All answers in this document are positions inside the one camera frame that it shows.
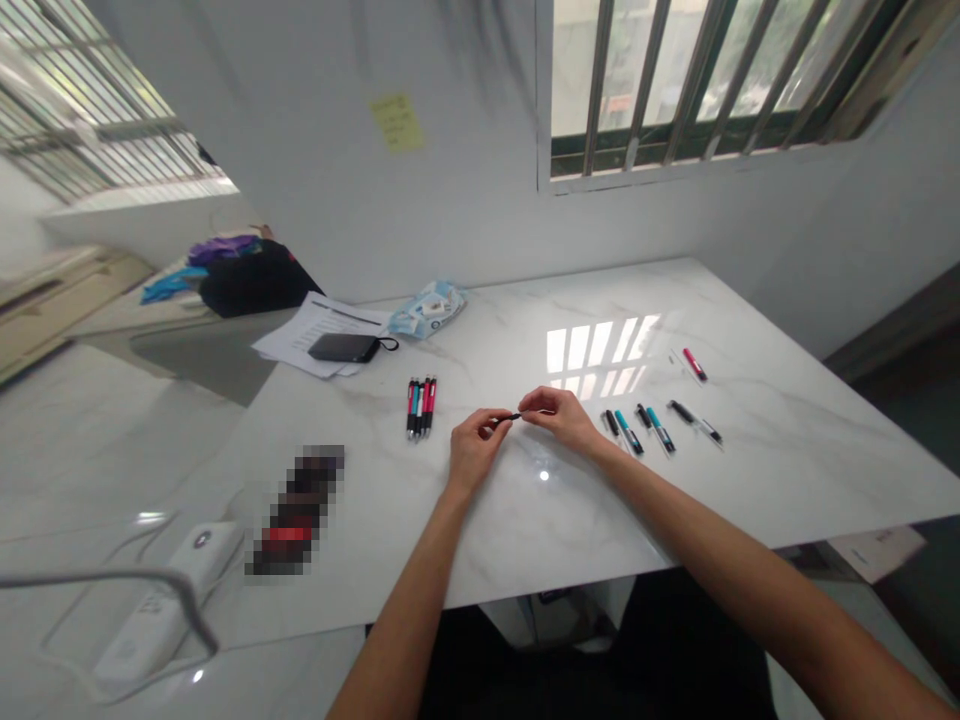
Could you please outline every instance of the white device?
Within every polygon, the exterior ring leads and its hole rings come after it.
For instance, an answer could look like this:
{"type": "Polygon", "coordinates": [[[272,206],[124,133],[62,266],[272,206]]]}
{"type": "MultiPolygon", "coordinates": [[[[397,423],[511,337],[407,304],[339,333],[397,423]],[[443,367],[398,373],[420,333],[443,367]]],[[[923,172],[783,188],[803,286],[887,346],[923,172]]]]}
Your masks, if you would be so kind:
{"type": "MultiPolygon", "coordinates": [[[[233,522],[197,525],[167,566],[186,574],[200,595],[223,572],[242,537],[242,530],[233,522]]],[[[187,621],[176,593],[158,584],[120,628],[94,667],[94,677],[110,692],[122,692],[162,669],[186,632],[187,621]]]]}

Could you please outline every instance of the window sill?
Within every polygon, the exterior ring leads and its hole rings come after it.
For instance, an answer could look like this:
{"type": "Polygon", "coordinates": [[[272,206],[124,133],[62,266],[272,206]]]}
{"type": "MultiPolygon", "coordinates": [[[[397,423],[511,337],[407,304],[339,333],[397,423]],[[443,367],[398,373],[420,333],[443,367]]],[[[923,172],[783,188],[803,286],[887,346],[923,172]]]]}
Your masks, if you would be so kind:
{"type": "Polygon", "coordinates": [[[689,160],[667,167],[645,166],[631,171],[609,170],[590,177],[570,176],[545,183],[545,194],[552,196],[611,190],[635,185],[675,182],[688,178],[714,177],[733,173],[770,172],[780,167],[793,167],[824,161],[843,161],[858,152],[857,142],[833,145],[798,146],[790,150],[760,150],[752,155],[716,156],[708,162],[689,160]]]}

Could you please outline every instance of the pen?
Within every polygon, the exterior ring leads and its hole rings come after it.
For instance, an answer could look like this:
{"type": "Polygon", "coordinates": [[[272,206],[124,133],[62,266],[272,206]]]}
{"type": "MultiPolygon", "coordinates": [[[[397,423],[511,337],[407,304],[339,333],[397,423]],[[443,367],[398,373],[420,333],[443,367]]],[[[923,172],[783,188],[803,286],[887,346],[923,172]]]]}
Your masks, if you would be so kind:
{"type": "Polygon", "coordinates": [[[510,415],[509,417],[505,417],[505,418],[493,418],[493,422],[499,425],[502,422],[506,422],[507,420],[516,420],[519,417],[520,417],[520,413],[514,413],[513,415],[510,415]]]}
{"type": "Polygon", "coordinates": [[[689,348],[684,348],[683,354],[687,356],[687,361],[690,363],[693,371],[697,374],[697,377],[706,382],[707,374],[703,371],[703,368],[700,367],[700,363],[697,362],[697,359],[693,356],[693,353],[690,352],[689,348]]]}
{"type": "Polygon", "coordinates": [[[623,435],[627,439],[627,442],[633,446],[633,451],[637,455],[643,455],[643,445],[640,444],[640,441],[637,440],[636,433],[630,429],[630,426],[627,425],[627,421],[623,417],[623,413],[617,410],[617,421],[620,423],[620,427],[623,428],[623,435]]]}
{"type": "Polygon", "coordinates": [[[694,415],[676,400],[671,400],[669,403],[667,403],[667,407],[672,407],[674,410],[676,410],[677,414],[679,414],[680,417],[686,420],[690,425],[699,425],[700,429],[713,438],[718,445],[723,445],[723,438],[720,437],[720,433],[718,433],[713,425],[708,423],[702,417],[694,415]]]}
{"type": "Polygon", "coordinates": [[[433,427],[433,405],[437,399],[437,376],[427,378],[427,403],[423,408],[423,438],[430,437],[430,428],[433,427]]]}
{"type": "Polygon", "coordinates": [[[414,423],[416,422],[416,413],[413,410],[414,394],[416,383],[413,378],[410,378],[410,384],[407,385],[407,440],[413,440],[413,429],[414,423]]]}
{"type": "Polygon", "coordinates": [[[657,414],[653,411],[653,408],[647,408],[647,415],[650,416],[650,421],[653,423],[653,427],[657,431],[657,437],[660,438],[660,442],[663,443],[663,447],[667,452],[676,452],[677,446],[673,444],[673,440],[670,439],[670,433],[667,432],[667,429],[660,424],[660,418],[657,417],[657,414]]]}
{"type": "Polygon", "coordinates": [[[613,413],[609,410],[604,411],[603,416],[607,418],[607,425],[610,426],[610,432],[612,432],[617,438],[620,437],[620,430],[617,429],[617,421],[613,419],[613,413]]]}
{"type": "Polygon", "coordinates": [[[640,420],[643,422],[643,426],[647,430],[653,427],[653,423],[650,422],[650,416],[647,415],[647,411],[643,409],[643,405],[637,405],[637,415],[640,416],[640,420]]]}
{"type": "Polygon", "coordinates": [[[419,392],[417,397],[417,424],[415,426],[414,435],[417,440],[423,435],[423,401],[426,393],[426,388],[423,383],[418,385],[419,392]]]}

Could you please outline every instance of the stack of paper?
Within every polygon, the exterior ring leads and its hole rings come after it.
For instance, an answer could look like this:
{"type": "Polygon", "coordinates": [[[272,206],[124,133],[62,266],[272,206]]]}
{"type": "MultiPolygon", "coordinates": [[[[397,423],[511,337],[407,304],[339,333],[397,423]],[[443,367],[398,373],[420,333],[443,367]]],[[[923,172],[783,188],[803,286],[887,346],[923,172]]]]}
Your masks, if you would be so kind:
{"type": "Polygon", "coordinates": [[[383,337],[389,320],[388,312],[360,310],[311,292],[288,323],[257,340],[253,349],[267,360],[293,365],[320,378],[353,375],[359,372],[359,363],[314,360],[307,351],[324,333],[383,337]]]}

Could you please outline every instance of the wet wipes package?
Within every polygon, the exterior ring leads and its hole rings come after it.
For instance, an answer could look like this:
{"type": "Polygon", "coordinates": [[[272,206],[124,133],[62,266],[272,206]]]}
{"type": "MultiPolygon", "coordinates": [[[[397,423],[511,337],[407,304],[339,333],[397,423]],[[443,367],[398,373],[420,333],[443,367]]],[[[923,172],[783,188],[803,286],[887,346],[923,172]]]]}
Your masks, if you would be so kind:
{"type": "Polygon", "coordinates": [[[393,314],[390,332],[413,335],[423,340],[449,322],[466,304],[463,290],[443,280],[436,280],[393,314]]]}

